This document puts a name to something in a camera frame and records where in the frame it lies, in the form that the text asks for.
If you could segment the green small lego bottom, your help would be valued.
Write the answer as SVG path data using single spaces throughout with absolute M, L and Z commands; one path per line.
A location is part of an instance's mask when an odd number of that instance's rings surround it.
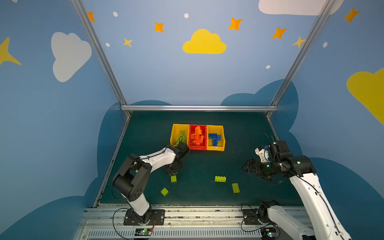
M 163 188 L 161 190 L 161 194 L 165 197 L 165 196 L 167 196 L 169 194 L 169 190 L 167 188 Z

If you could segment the large blue lego brick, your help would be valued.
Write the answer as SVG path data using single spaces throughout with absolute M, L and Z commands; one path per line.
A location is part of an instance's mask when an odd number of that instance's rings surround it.
M 221 140 L 221 136 L 218 134 L 209 134 L 209 139 L 212 139 L 215 142 L 219 142 Z

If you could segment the green long lego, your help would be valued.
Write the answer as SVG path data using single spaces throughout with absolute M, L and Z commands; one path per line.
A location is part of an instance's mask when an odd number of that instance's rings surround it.
M 175 146 L 179 145 L 180 143 L 187 144 L 188 141 L 185 135 L 186 135 L 185 131 L 180 131 L 179 136 L 176 138 Z

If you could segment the orange lego plane piece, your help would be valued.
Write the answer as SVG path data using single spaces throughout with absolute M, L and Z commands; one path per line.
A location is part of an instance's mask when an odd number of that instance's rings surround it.
M 190 142 L 192 147 L 203 147 L 205 145 L 204 129 L 199 125 L 191 125 Z

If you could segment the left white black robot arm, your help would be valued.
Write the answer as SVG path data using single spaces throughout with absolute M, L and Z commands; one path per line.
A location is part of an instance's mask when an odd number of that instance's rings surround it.
M 127 200 L 135 217 L 141 223 L 151 215 L 151 205 L 144 190 L 152 172 L 163 168 L 169 176 L 176 175 L 183 166 L 183 157 L 188 153 L 187 144 L 167 145 L 155 153 L 129 155 L 113 178 L 112 186 Z

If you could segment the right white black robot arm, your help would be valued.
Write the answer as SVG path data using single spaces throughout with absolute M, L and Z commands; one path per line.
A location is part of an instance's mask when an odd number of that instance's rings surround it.
M 299 194 L 312 227 L 299 222 L 287 213 L 277 201 L 263 201 L 257 210 L 243 210 L 245 225 L 261 224 L 259 229 L 263 240 L 276 240 L 281 231 L 294 240 L 350 240 L 352 237 L 343 227 L 322 190 L 319 177 L 311 160 L 305 156 L 276 158 L 262 162 L 249 159 L 242 171 L 255 174 L 269 181 L 282 175 L 289 179 Z

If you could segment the red middle bin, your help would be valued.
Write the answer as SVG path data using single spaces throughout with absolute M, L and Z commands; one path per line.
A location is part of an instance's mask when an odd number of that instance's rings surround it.
M 206 125 L 190 125 L 189 143 L 190 150 L 206 151 L 208 134 Z

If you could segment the left yellow bin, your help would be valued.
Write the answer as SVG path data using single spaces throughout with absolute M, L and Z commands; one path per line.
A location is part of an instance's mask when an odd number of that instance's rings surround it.
M 170 144 L 177 146 L 180 143 L 189 144 L 190 125 L 188 124 L 173 124 Z

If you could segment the yellow bin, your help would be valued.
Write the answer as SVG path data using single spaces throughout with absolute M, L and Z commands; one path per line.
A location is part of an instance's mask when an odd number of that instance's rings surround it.
M 216 125 L 207 125 L 207 134 L 208 134 L 207 151 L 223 152 L 225 150 L 225 145 L 226 145 L 224 127 L 216 126 Z M 221 136 L 221 140 L 219 141 L 219 144 L 217 147 L 213 146 L 212 139 L 209 139 L 209 134 L 218 134 Z
M 190 125 L 188 124 L 173 124 L 170 144 L 177 146 L 180 143 L 189 144 Z

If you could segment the right yellow bin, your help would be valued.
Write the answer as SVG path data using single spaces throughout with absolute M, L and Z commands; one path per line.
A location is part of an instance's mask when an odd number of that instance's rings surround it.
M 224 127 L 216 126 L 216 125 L 207 125 L 207 134 L 208 134 L 207 151 L 223 152 L 225 150 L 225 145 L 226 145 Z M 218 134 L 221 136 L 221 140 L 219 141 L 219 144 L 217 147 L 213 146 L 212 139 L 209 139 L 209 134 Z

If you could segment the controller board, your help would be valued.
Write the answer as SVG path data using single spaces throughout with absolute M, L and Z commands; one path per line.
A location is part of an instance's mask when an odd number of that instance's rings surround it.
M 150 237 L 152 233 L 152 229 L 135 229 L 135 237 Z
M 278 236 L 275 228 L 261 228 L 260 232 L 264 240 L 274 240 Z

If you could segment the left controller board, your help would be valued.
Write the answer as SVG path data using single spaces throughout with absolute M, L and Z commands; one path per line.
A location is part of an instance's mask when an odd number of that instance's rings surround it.
M 152 233 L 152 229 L 135 229 L 135 237 L 150 237 Z

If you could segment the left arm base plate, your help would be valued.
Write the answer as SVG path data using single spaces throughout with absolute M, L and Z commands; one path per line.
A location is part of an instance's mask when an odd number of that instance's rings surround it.
M 138 215 L 133 209 L 126 212 L 124 226 L 162 226 L 165 220 L 165 210 L 148 209 L 143 216 Z

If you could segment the front aluminium rail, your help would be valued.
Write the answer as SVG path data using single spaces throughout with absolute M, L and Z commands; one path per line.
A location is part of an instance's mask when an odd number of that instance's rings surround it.
M 261 239 L 262 225 L 245 225 L 242 209 L 250 206 L 155 206 L 165 210 L 162 226 L 124 226 L 125 206 L 87 209 L 75 234 L 77 240 L 213 240 Z M 312 227 L 304 207 L 283 207 L 299 222 Z M 152 229 L 150 237 L 135 237 L 135 229 Z

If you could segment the left aluminium frame post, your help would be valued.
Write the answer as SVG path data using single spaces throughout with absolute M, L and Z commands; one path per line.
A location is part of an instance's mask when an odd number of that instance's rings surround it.
M 80 0 L 71 0 L 71 3 L 90 39 L 90 42 L 101 62 L 101 65 L 107 75 L 107 78 L 109 79 L 110 81 L 110 84 L 120 102 L 120 105 L 121 107 L 123 105 L 126 105 L 127 102 L 126 102 L 126 99 L 124 97 L 124 94 L 122 92 L 122 89 L 118 83 L 118 80 L 112 70 L 112 67 L 107 59 L 107 56 L 103 50 L 103 47 L 100 43 L 100 40 L 96 34 L 96 31 L 93 27 L 93 24 L 92 24 L 92 21 L 90 20 L 89 16 L 88 16 L 88 13 L 86 12 L 86 8 L 83 4 L 83 1 L 80 1 Z

